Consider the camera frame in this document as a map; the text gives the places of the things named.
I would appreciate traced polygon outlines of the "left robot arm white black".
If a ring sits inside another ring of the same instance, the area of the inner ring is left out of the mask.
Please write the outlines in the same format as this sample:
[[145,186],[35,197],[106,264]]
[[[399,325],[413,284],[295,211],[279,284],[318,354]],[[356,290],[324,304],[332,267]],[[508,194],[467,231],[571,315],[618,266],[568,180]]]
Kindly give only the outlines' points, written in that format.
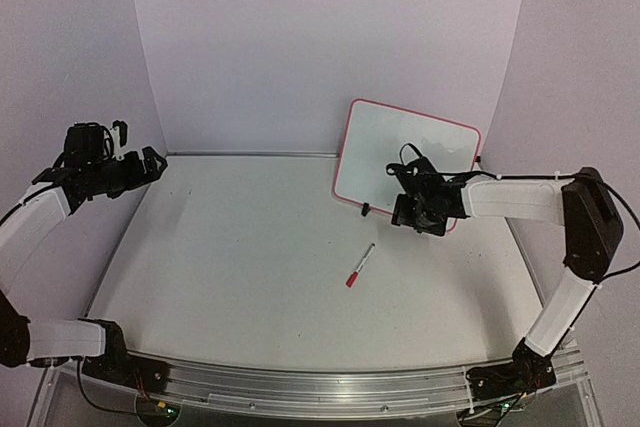
[[68,128],[63,150],[1,219],[1,363],[8,368],[57,367],[76,360],[82,374],[159,393],[168,365],[131,353],[122,328],[102,319],[31,320],[9,299],[19,271],[48,234],[86,202],[116,199],[158,181],[168,163],[153,147],[126,148],[128,125],[97,122]]

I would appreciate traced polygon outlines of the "red marker cap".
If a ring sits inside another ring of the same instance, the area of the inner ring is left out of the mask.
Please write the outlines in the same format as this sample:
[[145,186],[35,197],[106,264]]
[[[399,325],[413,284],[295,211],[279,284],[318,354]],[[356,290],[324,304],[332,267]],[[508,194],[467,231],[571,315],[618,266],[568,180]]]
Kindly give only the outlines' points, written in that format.
[[349,278],[348,278],[348,280],[346,281],[345,285],[346,285],[348,288],[351,288],[351,287],[354,285],[354,283],[356,282],[356,280],[357,280],[358,276],[359,276],[359,273],[358,273],[358,272],[353,272],[353,273],[349,276]]

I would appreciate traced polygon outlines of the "whiteboard marker silver body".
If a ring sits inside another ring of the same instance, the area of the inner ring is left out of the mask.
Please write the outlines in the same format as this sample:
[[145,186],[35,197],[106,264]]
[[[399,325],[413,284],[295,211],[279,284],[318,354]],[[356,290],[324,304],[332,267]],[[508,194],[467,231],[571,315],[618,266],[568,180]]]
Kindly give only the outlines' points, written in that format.
[[376,249],[376,244],[375,243],[371,243],[365,253],[363,254],[362,258],[360,259],[360,261],[358,262],[357,266],[355,267],[355,269],[352,271],[353,272],[358,272],[359,275],[361,273],[361,271],[363,270],[364,266],[366,265],[366,263],[368,262],[368,260],[370,259],[372,253],[375,251]]

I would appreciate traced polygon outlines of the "pink framed whiteboard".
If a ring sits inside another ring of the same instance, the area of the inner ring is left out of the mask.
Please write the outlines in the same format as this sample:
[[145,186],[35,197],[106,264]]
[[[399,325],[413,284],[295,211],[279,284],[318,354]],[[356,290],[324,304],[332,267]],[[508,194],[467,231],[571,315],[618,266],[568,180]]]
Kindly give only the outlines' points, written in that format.
[[482,143],[473,126],[364,99],[351,103],[333,185],[334,196],[391,215],[400,183],[390,163],[423,154],[438,172],[469,171]]

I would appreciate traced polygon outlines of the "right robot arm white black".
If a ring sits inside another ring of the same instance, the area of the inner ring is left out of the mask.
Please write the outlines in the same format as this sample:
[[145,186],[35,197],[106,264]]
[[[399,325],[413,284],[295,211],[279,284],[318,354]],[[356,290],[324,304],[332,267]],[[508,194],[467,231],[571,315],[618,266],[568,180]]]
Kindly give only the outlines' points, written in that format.
[[424,156],[390,163],[386,173],[403,191],[391,222],[418,233],[442,236],[451,219],[499,217],[559,226],[564,272],[509,361],[468,371],[472,386],[506,395],[555,381],[551,359],[609,276],[624,224],[614,193],[597,169],[555,175],[500,175],[482,170],[439,172]]

